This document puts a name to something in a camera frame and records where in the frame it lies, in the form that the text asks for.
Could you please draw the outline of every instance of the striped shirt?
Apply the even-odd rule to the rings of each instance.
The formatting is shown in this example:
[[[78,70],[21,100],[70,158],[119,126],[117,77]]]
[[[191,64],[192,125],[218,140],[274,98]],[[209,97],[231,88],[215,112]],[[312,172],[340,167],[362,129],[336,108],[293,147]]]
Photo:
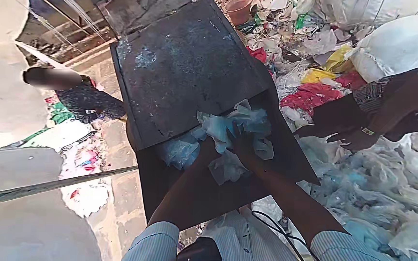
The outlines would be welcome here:
[[[150,225],[135,238],[122,261],[174,261],[177,256],[179,229],[169,222]],[[202,236],[212,238],[224,261],[297,261],[269,227],[252,216],[247,208],[232,211],[208,222]],[[351,235],[322,231],[311,251],[320,261],[394,261],[367,247]]]

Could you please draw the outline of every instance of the shirt sleeve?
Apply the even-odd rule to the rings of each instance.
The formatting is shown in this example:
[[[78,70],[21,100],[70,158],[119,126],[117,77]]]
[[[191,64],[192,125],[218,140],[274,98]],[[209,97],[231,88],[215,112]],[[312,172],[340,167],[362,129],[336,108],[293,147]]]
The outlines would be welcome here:
[[[338,231],[322,231],[311,243],[311,251],[320,261],[394,261],[386,254],[376,252],[353,236]]]
[[[161,221],[150,225],[133,240],[122,261],[175,261],[179,229]]]

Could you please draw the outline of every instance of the black cable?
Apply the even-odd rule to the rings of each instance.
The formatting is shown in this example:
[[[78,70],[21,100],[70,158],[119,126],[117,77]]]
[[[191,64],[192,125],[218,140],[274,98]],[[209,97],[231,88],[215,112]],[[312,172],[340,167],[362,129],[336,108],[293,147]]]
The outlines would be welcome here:
[[[306,245],[306,243],[303,241],[303,240],[301,240],[301,239],[299,239],[299,238],[297,238],[297,237],[295,237],[295,236],[291,236],[291,235],[288,235],[287,233],[285,233],[282,229],[280,229],[280,226],[277,224],[277,222],[275,222],[271,217],[269,217],[269,215],[267,215],[267,214],[265,214],[265,213],[263,213],[263,212],[260,212],[260,211],[257,211],[257,210],[252,210],[251,211],[251,214],[255,217],[255,218],[257,218],[260,222],[262,222],[262,223],[264,223],[266,226],[268,226],[269,228],[271,228],[271,229],[273,229],[273,230],[275,230],[275,231],[277,231],[278,233],[280,233],[280,234],[282,234],[286,239],[287,239],[287,241],[288,241],[288,243],[291,245],[291,247],[293,248],[293,250],[294,250],[294,252],[296,253],[296,255],[299,257],[299,259],[301,259],[301,261],[304,261],[304,259],[302,258],[302,256],[301,256],[301,254],[299,253],[299,251],[296,249],[296,247],[294,246],[294,244],[293,244],[293,242],[290,240],[290,238],[291,239],[294,239],[294,240],[298,240],[299,242],[301,242],[306,248],[307,248],[307,250],[310,252],[310,254],[311,254],[311,256],[312,256],[312,258],[314,258],[315,260],[317,260],[317,261],[320,261],[319,260],[319,258],[317,258],[317,256],[314,254],[314,253],[312,253],[312,251],[311,251],[311,249]],[[262,220],[260,217],[258,217],[258,216],[256,216],[256,215],[254,215],[254,214],[261,214],[261,215],[263,215],[264,217],[267,217],[277,228],[274,228],[274,227],[272,227],[271,225],[269,225],[269,224],[267,224],[267,222],[265,222],[264,220]]]

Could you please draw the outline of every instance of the black fabric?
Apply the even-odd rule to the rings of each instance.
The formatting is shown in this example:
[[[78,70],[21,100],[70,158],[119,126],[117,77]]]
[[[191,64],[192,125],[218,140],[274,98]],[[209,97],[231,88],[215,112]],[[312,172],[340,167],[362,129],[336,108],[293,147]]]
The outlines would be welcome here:
[[[124,103],[106,92],[96,89],[88,76],[82,75],[82,83],[69,90],[56,91],[59,101],[83,123],[96,120],[101,111],[110,119],[125,115]]]
[[[177,261],[222,261],[216,242],[212,238],[198,237],[177,255]]]

